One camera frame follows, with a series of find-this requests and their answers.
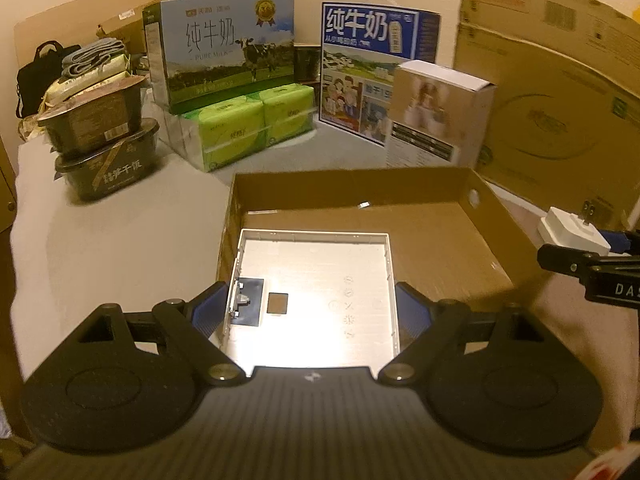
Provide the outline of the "folded striped cloth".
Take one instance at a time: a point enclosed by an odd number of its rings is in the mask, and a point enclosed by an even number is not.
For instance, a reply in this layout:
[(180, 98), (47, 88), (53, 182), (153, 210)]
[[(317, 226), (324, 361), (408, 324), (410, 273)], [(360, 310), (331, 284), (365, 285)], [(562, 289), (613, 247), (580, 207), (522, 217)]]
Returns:
[(127, 50), (122, 40), (116, 38), (96, 40), (62, 59), (62, 76), (76, 78), (85, 75), (90, 70), (103, 66), (111, 58), (126, 53)]

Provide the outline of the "green tissue pack bundle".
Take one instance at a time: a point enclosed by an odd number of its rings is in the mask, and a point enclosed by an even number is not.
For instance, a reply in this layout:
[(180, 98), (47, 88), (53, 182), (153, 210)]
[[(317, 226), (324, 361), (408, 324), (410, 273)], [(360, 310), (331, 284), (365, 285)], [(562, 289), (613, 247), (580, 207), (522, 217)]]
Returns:
[(262, 90), (174, 115), (153, 105), (160, 138), (198, 170), (211, 172), (314, 126), (316, 97), (306, 84)]

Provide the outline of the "white product box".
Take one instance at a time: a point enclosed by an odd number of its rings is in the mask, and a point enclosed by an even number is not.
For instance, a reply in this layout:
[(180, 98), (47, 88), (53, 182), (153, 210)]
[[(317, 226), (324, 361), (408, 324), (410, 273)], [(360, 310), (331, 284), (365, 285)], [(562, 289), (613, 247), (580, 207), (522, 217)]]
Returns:
[(396, 67), (387, 118), (386, 165), (474, 168), (496, 86), (424, 61)]

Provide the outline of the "black bag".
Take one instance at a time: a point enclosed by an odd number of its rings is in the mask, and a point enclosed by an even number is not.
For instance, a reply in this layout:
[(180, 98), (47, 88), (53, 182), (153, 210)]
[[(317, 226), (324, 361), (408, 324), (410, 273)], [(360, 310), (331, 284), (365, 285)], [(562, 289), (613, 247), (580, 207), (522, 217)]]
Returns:
[(79, 49), (79, 44), (63, 47), (56, 40), (46, 41), (37, 47), (32, 62), (17, 72), (17, 118), (24, 119), (38, 112), (44, 94), (61, 77), (63, 58)]

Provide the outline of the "white flat panel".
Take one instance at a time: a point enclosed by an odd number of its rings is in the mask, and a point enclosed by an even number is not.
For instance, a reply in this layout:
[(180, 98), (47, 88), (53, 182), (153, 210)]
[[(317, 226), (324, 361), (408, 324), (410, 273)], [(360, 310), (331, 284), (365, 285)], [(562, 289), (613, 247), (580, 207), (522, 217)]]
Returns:
[(400, 351), (385, 233), (244, 229), (224, 318), (210, 341), (246, 374), (265, 367), (364, 366)]

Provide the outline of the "large brown cardboard box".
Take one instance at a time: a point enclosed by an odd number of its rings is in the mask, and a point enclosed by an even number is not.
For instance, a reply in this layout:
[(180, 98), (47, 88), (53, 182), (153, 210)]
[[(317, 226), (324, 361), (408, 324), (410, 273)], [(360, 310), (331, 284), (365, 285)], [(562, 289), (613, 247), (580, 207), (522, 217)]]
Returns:
[(461, 0), (460, 72), (496, 88), (477, 169), (539, 208), (639, 222), (639, 25), (598, 0)]

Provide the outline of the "upper black food container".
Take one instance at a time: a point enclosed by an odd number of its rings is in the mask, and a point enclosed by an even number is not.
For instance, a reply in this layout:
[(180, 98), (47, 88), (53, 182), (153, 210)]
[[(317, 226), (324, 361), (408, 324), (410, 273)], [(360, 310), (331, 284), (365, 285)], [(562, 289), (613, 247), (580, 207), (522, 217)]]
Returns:
[(58, 154), (74, 158), (139, 130), (142, 121), (143, 76), (130, 76), (72, 96), (47, 110), (38, 126)]

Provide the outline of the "dark blue milk carton box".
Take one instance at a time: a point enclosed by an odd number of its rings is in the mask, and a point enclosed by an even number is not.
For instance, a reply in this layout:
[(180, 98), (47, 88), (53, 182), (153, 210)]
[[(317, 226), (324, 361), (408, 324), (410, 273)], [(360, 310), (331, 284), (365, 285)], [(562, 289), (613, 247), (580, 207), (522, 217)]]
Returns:
[(439, 29), (440, 15), (431, 11), (323, 3), (319, 119), (383, 145), (396, 67), (433, 63)]

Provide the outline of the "small brown cardboard box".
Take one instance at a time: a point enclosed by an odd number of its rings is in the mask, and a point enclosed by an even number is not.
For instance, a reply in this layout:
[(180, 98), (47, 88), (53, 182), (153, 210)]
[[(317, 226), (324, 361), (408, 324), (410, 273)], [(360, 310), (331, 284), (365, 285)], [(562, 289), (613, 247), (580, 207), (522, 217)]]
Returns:
[(114, 18), (109, 18), (96, 26), (99, 39), (115, 38), (120, 40), (131, 55), (145, 54), (146, 41), (143, 25), (143, 10), (163, 0), (152, 0), (141, 6), (122, 11)]

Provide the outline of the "white power adapter plug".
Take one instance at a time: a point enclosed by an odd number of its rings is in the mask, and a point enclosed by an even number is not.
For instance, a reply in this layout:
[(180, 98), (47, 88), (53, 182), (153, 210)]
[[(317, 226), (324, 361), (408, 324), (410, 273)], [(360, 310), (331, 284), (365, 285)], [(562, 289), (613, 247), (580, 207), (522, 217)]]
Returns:
[(607, 256), (611, 245), (592, 223), (595, 212), (590, 200), (582, 204), (579, 214), (550, 207), (539, 220), (537, 231), (546, 244)]

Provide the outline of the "small dark box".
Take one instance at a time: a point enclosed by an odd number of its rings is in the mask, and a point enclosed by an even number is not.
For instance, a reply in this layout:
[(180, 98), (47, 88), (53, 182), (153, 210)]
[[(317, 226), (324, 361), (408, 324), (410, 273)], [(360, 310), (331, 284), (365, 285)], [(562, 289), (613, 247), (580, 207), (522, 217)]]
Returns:
[(318, 44), (294, 44), (294, 77), (300, 84), (314, 84), (320, 79), (321, 47)]

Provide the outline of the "light blue milk carton box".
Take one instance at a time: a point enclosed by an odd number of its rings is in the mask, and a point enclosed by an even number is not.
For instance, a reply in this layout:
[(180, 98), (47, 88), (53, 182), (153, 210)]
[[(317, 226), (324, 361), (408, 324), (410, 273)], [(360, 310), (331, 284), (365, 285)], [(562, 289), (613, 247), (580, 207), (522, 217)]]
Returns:
[(142, 20), (154, 100), (168, 112), (294, 81), (294, 0), (162, 0)]

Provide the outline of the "brown cardboard tray box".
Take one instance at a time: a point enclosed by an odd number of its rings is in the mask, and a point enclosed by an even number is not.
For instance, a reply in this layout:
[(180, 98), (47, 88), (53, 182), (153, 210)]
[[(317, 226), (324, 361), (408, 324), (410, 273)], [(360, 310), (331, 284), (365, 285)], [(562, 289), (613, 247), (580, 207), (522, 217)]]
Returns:
[(534, 244), (469, 169), (239, 174), (222, 230), (221, 281), (244, 229), (385, 233), (395, 287), (405, 282), (477, 311), (528, 304), (544, 284)]

